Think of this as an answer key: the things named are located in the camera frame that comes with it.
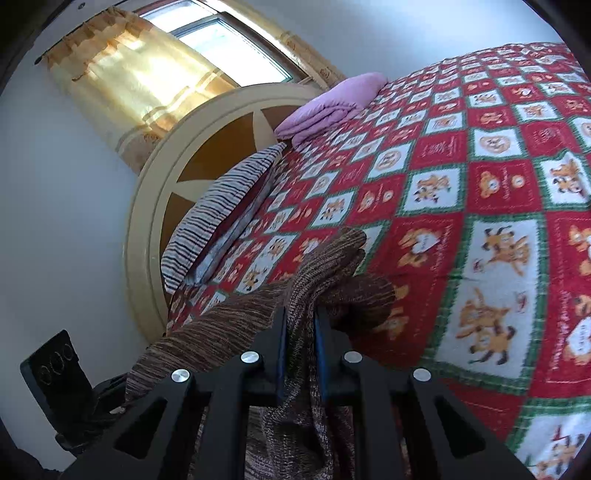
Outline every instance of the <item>brown knit fabric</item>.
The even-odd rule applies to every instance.
[[[149,392],[177,368],[209,371],[243,352],[272,322],[282,303],[287,314],[285,401],[252,408],[246,478],[353,478],[352,419],[346,408],[322,406],[316,371],[314,311],[327,307],[331,324],[348,332],[382,323],[395,299],[392,285],[353,276],[365,255],[362,231],[343,230],[304,257],[289,281],[232,296],[172,336],[151,345],[129,373],[126,396]]]

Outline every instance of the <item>red checkered blanket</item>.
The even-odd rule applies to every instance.
[[[286,155],[212,280],[177,293],[169,329],[355,226],[359,271],[399,299],[355,347],[444,377],[538,478],[558,478],[591,432],[590,95],[566,46],[547,43],[387,84]]]

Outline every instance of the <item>headboard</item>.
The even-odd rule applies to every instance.
[[[175,227],[214,179],[277,143],[275,127],[321,93],[293,83],[233,90],[188,114],[150,155],[131,201],[124,243],[127,298],[149,342],[162,336],[167,323],[160,258]]]

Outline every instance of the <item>black device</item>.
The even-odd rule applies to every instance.
[[[315,329],[322,399],[352,407],[358,479],[405,479],[402,438],[416,480],[533,479],[426,369],[389,370],[351,350],[349,338],[330,328],[322,309]],[[284,311],[279,310],[249,351],[220,368],[172,372],[79,456],[61,480],[184,480],[205,407],[194,478],[243,478],[248,407],[280,404],[285,338]]]
[[[125,400],[127,374],[92,388],[65,330],[23,361],[21,374],[56,430],[57,443],[75,456],[120,417],[110,412]]]

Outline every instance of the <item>white wall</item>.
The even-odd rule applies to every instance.
[[[54,441],[20,362],[67,329],[96,384],[129,370],[146,345],[122,271],[137,177],[33,65],[95,13],[76,7],[39,37],[0,96],[0,416],[17,446],[56,469],[73,456]]]
[[[560,41],[522,0],[247,0],[347,76],[396,79],[504,43]]]
[[[349,76],[394,78],[479,48],[558,40],[521,0],[248,1]],[[0,416],[19,447],[60,469],[72,457],[53,440],[20,362],[65,328],[97,383],[126,371],[145,346],[122,282],[136,177],[33,65],[110,1],[79,3],[42,33],[0,96]]]

